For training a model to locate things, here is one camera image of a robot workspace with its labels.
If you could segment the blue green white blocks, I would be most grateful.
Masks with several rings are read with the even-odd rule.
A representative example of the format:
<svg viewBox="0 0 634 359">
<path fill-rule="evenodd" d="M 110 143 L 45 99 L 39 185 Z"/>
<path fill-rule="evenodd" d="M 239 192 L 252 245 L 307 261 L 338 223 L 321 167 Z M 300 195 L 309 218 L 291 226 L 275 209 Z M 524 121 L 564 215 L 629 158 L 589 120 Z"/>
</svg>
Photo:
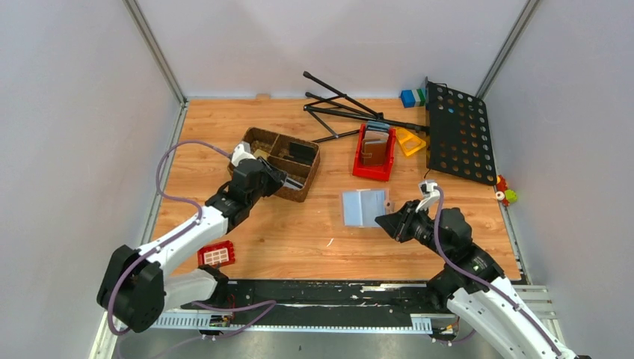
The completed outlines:
<svg viewBox="0 0 634 359">
<path fill-rule="evenodd" d="M 404 108 L 424 107 L 427 103 L 427 90 L 424 88 L 402 90 L 399 99 Z"/>
</svg>

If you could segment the grey VIP credit card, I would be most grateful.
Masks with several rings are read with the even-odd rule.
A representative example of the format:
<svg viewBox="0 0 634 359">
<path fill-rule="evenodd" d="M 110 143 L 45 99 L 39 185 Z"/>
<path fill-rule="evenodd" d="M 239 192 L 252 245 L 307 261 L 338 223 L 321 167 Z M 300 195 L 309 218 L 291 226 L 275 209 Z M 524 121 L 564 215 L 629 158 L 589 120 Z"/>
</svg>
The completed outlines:
<svg viewBox="0 0 634 359">
<path fill-rule="evenodd" d="M 300 191 L 303 189 L 304 184 L 301 182 L 298 182 L 290 177 L 285 178 L 284 187 L 290 188 L 293 191 Z"/>
</svg>

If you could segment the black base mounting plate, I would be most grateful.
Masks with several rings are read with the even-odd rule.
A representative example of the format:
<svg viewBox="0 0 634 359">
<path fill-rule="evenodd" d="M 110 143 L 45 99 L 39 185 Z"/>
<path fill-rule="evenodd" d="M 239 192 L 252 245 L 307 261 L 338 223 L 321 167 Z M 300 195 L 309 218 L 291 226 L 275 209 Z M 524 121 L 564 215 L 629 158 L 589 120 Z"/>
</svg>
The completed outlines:
<svg viewBox="0 0 634 359">
<path fill-rule="evenodd" d="M 459 325 L 460 319 L 428 298 L 425 281 L 231 280 L 210 299 L 186 304 L 237 309 L 232 322 L 243 325 L 400 328 L 416 317 L 433 327 Z"/>
</svg>

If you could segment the aluminium frame rail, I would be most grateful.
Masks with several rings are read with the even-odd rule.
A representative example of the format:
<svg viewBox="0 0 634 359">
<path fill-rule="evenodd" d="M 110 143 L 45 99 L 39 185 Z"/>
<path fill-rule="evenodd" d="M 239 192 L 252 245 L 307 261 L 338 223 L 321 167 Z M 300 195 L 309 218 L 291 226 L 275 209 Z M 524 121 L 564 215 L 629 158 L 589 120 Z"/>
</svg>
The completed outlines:
<svg viewBox="0 0 634 359">
<path fill-rule="evenodd" d="M 222 313 L 184 304 L 150 327 L 344 334 L 430 334 L 448 327 L 465 334 L 466 322 L 428 303 L 427 292 L 424 281 L 231 280 L 225 307 L 263 306 Z"/>
</svg>

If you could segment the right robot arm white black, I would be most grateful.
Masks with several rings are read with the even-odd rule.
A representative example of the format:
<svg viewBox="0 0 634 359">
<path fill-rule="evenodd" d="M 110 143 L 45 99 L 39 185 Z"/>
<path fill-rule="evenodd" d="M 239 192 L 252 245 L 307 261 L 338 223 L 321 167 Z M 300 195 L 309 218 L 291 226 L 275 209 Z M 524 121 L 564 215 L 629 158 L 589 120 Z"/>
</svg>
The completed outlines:
<svg viewBox="0 0 634 359">
<path fill-rule="evenodd" d="M 415 240 L 441 256 L 443 270 L 427 283 L 428 305 L 463 319 L 504 358 L 578 358 L 557 339 L 518 295 L 497 262 L 472 238 L 459 208 L 432 218 L 419 201 L 376 217 L 397 242 Z"/>
</svg>

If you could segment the black credit card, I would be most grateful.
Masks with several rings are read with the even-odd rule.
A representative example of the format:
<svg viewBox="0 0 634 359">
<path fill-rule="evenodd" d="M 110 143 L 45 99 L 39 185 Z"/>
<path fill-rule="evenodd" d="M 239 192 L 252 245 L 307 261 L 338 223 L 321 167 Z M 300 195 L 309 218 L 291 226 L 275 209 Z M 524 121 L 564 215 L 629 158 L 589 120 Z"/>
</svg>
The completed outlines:
<svg viewBox="0 0 634 359">
<path fill-rule="evenodd" d="M 283 159 L 289 160 L 291 162 L 295 162 L 295 163 L 298 163 L 298 164 L 301 164 L 301 165 L 306 165 L 306 166 L 309 166 L 309 167 L 313 165 L 313 162 L 315 160 L 314 157 L 312 157 L 312 158 L 304 158 L 304 157 L 296 157 L 296 156 L 289 156 L 289 155 L 284 156 Z"/>
<path fill-rule="evenodd" d="M 291 142 L 289 145 L 289 154 L 294 158 L 312 161 L 316 157 L 316 150 L 305 144 Z"/>
</svg>

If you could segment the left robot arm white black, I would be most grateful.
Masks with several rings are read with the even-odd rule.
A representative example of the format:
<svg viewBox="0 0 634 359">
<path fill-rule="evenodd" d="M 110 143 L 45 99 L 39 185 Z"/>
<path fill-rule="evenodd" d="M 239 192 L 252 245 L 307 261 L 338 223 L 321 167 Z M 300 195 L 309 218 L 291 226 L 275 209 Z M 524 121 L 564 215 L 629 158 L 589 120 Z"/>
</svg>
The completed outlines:
<svg viewBox="0 0 634 359">
<path fill-rule="evenodd" d="M 230 181 L 224 183 L 196 214 L 161 238 L 139 248 L 122 245 L 111 255 L 96 302 L 108 313 L 114 334 L 122 335 L 113 321 L 140 333 L 166 310 L 194 301 L 212 309 L 229 299 L 227 277 L 210 265 L 187 274 L 173 272 L 207 243 L 219 239 L 248 218 L 256 203 L 278 192 L 285 171 L 264 159 L 242 159 Z"/>
</svg>

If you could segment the yellow plastic triangle toy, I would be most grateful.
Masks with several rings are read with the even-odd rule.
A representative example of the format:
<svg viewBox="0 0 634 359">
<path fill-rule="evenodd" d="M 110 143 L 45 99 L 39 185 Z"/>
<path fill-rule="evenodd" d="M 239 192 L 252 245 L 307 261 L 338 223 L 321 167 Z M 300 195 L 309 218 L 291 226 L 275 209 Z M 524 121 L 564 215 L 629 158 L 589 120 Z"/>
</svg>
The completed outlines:
<svg viewBox="0 0 634 359">
<path fill-rule="evenodd" d="M 427 147 L 427 142 L 411 131 L 403 128 L 396 129 L 396 140 L 404 156 L 411 157 Z"/>
</svg>

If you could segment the red plastic bin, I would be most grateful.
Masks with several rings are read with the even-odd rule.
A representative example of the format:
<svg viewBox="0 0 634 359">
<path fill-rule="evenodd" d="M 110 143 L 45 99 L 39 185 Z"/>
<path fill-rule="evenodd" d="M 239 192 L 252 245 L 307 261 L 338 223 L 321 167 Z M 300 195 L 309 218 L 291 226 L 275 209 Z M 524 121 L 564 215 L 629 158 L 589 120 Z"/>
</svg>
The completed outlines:
<svg viewBox="0 0 634 359">
<path fill-rule="evenodd" d="M 394 163 L 395 142 L 396 130 L 393 127 L 362 124 L 352 174 L 369 180 L 389 181 Z"/>
</svg>

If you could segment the brown wicker divided basket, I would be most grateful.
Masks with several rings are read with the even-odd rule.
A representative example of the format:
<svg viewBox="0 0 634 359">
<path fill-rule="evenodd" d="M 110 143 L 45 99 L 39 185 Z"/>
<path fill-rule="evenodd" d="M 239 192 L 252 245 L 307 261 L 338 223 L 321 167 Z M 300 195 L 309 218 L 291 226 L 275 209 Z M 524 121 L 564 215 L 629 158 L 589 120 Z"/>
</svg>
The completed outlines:
<svg viewBox="0 0 634 359">
<path fill-rule="evenodd" d="M 316 142 L 250 127 L 240 143 L 255 157 L 261 156 L 287 173 L 288 182 L 276 193 L 278 197 L 297 203 L 306 200 L 321 161 Z"/>
</svg>

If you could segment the brown wallet in bin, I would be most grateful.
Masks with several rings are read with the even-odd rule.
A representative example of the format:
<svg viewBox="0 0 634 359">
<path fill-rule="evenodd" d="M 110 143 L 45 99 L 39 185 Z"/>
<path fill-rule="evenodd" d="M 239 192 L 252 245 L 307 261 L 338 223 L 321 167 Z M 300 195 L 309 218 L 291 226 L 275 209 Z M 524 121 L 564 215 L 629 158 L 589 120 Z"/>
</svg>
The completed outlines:
<svg viewBox="0 0 634 359">
<path fill-rule="evenodd" d="M 384 164 L 389 133 L 378 130 L 366 130 L 361 141 L 360 158 L 366 167 Z"/>
</svg>

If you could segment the black perforated music stand tray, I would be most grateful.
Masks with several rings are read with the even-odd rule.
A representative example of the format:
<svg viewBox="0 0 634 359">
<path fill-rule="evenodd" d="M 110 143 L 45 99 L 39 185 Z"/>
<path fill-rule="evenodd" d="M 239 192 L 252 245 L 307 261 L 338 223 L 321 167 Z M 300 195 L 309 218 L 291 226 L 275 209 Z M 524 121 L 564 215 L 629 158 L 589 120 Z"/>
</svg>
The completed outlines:
<svg viewBox="0 0 634 359">
<path fill-rule="evenodd" d="M 427 168 L 484 185 L 496 185 L 492 135 L 484 100 L 444 83 L 427 81 L 425 90 Z"/>
</svg>

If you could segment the black folding stand legs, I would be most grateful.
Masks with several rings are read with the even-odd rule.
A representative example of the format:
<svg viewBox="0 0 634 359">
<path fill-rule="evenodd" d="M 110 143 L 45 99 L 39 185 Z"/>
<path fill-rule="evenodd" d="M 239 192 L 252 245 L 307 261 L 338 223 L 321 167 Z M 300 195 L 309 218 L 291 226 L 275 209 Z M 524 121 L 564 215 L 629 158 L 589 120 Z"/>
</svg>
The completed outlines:
<svg viewBox="0 0 634 359">
<path fill-rule="evenodd" d="M 343 133 L 339 134 L 338 132 L 335 132 L 319 117 L 320 114 L 364 122 L 374 121 L 389 126 L 400 127 L 417 133 L 425 133 L 427 135 L 430 133 L 429 126 L 416 123 L 406 123 L 385 118 L 383 112 L 378 112 L 371 109 L 370 107 L 350 97 L 348 94 L 336 89 L 335 87 L 329 85 L 321 79 L 318 79 L 308 71 L 303 71 L 302 76 L 305 79 L 309 79 L 310 81 L 315 82 L 317 85 L 333 93 L 333 96 L 328 98 L 316 95 L 309 91 L 305 93 L 305 97 L 307 99 L 313 99 L 313 102 L 305 104 L 303 106 L 303 111 L 310 114 L 330 133 L 330 137 L 323 138 L 319 140 L 319 142 L 329 141 L 331 139 L 343 138 L 347 136 Z"/>
</svg>

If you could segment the red white window toy block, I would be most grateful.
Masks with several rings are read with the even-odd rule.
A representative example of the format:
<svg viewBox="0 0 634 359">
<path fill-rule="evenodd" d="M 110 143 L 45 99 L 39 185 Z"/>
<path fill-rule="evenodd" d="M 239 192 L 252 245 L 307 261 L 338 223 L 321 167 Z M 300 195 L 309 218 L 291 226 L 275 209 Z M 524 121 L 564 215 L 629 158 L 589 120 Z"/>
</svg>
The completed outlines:
<svg viewBox="0 0 634 359">
<path fill-rule="evenodd" d="M 231 241 L 216 242 L 197 251 L 199 266 L 228 266 L 236 262 L 234 245 Z"/>
</svg>

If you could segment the cards in basket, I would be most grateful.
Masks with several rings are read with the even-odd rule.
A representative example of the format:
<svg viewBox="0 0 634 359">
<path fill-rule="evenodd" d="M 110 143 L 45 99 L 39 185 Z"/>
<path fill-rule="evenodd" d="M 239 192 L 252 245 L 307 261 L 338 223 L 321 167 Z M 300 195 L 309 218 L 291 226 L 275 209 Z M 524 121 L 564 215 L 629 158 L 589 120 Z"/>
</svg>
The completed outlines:
<svg viewBox="0 0 634 359">
<path fill-rule="evenodd" d="M 267 160 L 269 157 L 269 153 L 265 152 L 262 149 L 257 149 L 253 152 L 253 156 L 256 158 L 263 158 L 264 160 Z"/>
</svg>

